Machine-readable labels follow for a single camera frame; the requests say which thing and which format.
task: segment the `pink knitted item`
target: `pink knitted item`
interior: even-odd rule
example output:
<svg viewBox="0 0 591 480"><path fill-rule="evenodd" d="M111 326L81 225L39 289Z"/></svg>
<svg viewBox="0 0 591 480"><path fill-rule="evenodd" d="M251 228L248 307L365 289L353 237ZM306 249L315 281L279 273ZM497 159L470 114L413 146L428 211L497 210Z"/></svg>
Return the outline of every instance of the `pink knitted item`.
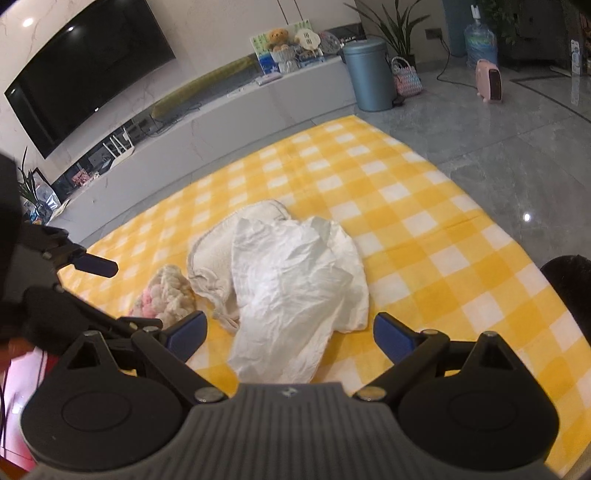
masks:
<svg viewBox="0 0 591 480"><path fill-rule="evenodd" d="M164 328L168 328L195 310L195 297L189 281L179 267L165 265L134 302L129 315L159 318Z"/></svg>

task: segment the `gray marble floor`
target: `gray marble floor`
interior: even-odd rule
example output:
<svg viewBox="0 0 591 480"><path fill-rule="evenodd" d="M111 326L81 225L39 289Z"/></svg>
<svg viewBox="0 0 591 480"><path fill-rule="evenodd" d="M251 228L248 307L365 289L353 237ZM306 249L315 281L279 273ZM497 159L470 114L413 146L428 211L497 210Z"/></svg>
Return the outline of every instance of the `gray marble floor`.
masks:
<svg viewBox="0 0 591 480"><path fill-rule="evenodd" d="M476 91L422 73L425 91L387 112L341 109L270 135L197 170L88 237L91 245L133 216L192 181L313 124L355 113L405 142L471 195L542 266L558 255L591 257L591 125L574 112L510 82L551 74L548 70L506 70L504 102L484 104ZM465 67L445 79L473 84ZM591 79L573 85L563 77L527 85L591 119Z"/></svg>

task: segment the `gray gripper base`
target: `gray gripper base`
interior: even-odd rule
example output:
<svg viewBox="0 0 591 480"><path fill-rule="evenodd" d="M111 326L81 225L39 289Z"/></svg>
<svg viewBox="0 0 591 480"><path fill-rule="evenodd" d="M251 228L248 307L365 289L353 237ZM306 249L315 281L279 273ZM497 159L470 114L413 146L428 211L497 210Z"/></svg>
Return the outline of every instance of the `gray gripper base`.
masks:
<svg viewBox="0 0 591 480"><path fill-rule="evenodd" d="M150 426L146 425L146 434ZM225 402L193 407L177 436L134 465L63 472L46 465L27 480L202 479L556 480L542 462L479 473L416 448L384 404L364 403L340 384L241 385Z"/></svg>

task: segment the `woven basket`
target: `woven basket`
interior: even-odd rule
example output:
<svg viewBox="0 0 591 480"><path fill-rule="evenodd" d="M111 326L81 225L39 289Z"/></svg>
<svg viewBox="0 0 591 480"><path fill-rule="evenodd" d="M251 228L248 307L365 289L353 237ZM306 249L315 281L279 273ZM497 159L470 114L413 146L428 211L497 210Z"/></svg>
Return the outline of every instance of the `woven basket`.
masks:
<svg viewBox="0 0 591 480"><path fill-rule="evenodd" d="M412 97L423 91L423 84L414 67L402 57L392 59L392 73L396 81L396 90L403 97Z"/></svg>

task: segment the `stuffed toy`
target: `stuffed toy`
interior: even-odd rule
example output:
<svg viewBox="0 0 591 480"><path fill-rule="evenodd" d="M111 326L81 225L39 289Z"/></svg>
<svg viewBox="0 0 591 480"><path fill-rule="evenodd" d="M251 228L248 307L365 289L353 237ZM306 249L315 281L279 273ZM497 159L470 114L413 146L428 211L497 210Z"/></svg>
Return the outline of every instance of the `stuffed toy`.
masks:
<svg viewBox="0 0 591 480"><path fill-rule="evenodd" d="M269 38L267 44L269 51L286 50L290 47L290 33L285 28L274 28L267 34L267 37Z"/></svg>
<svg viewBox="0 0 591 480"><path fill-rule="evenodd" d="M197 310L191 284L176 265L165 265L134 302L129 315L158 318L168 328Z"/></svg>

